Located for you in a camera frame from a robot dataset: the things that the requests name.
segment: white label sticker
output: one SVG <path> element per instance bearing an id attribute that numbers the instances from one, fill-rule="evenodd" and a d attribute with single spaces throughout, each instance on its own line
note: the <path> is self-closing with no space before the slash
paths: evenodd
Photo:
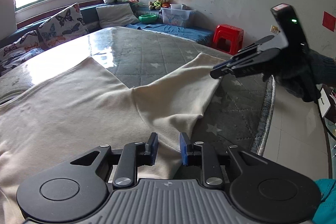
<path id="1" fill-rule="evenodd" d="M 279 11 L 279 10 L 285 8 L 285 7 L 288 7 L 288 6 L 289 5 L 282 3 L 282 4 L 279 4 L 278 6 L 273 7 L 273 10 Z"/>

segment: red paper on wall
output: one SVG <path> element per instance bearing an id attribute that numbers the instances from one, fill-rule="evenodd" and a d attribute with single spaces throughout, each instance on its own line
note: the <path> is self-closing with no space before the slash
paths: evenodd
<path id="1" fill-rule="evenodd" d="M 324 12 L 322 26 L 326 27 L 331 31 L 334 31 L 335 24 L 336 24 L 336 17 L 328 14 L 327 12 Z"/>

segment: pillow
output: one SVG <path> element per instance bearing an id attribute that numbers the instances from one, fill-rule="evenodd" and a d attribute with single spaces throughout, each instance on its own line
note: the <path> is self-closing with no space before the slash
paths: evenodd
<path id="1" fill-rule="evenodd" d="M 88 34 L 78 3 L 60 11 L 39 26 L 39 32 L 48 48 Z"/>
<path id="2" fill-rule="evenodd" d="M 0 48 L 0 75 L 4 75 L 28 59 L 44 52 L 37 31 L 24 34 L 13 44 Z"/>
<path id="3" fill-rule="evenodd" d="M 99 24 L 102 29 L 115 26 L 126 26 L 140 21 L 133 14 L 129 3 L 96 7 Z"/>

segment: tiled floor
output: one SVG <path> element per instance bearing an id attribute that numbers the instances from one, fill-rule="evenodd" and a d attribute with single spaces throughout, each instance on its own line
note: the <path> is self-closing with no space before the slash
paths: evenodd
<path id="1" fill-rule="evenodd" d="M 328 178 L 327 145 L 317 105 L 277 85 L 263 156 L 313 180 Z"/>

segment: logo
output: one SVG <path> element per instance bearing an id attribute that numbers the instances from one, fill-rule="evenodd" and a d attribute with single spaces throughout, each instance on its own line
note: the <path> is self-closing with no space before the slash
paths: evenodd
<path id="1" fill-rule="evenodd" d="M 168 181 L 168 182 L 164 183 L 164 185 L 166 185 L 167 187 L 169 187 L 170 185 L 173 185 L 173 183 L 170 182 L 170 181 Z"/>

